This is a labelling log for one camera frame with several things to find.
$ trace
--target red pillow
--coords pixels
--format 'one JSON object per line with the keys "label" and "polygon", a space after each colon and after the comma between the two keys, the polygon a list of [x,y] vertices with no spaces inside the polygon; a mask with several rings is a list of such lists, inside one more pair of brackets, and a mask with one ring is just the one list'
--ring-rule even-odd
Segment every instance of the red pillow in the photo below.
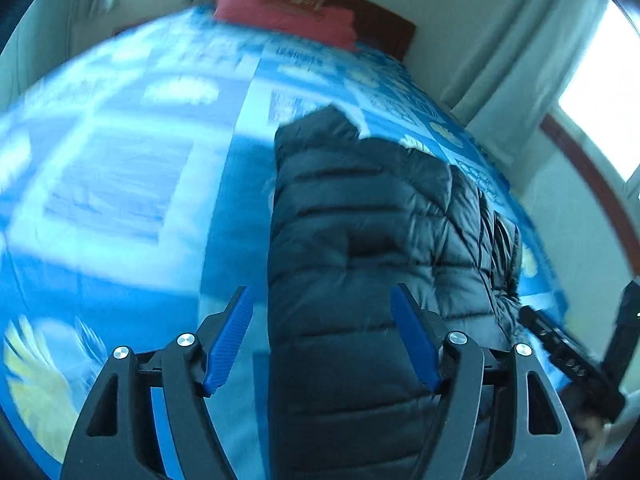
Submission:
{"label": "red pillow", "polygon": [[319,19],[311,12],[286,12],[274,0],[216,0],[214,16],[230,23],[281,30],[345,50],[356,50],[353,11],[322,7]]}

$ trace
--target black puffer jacket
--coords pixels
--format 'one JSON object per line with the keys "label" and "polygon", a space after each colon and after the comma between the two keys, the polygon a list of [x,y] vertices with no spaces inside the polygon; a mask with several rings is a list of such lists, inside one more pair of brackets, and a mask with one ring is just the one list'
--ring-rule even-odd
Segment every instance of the black puffer jacket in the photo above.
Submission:
{"label": "black puffer jacket", "polygon": [[329,107],[276,134],[269,254],[274,478],[404,479],[436,399],[390,310],[405,282],[423,308],[508,349],[520,241],[457,168],[357,129]]}

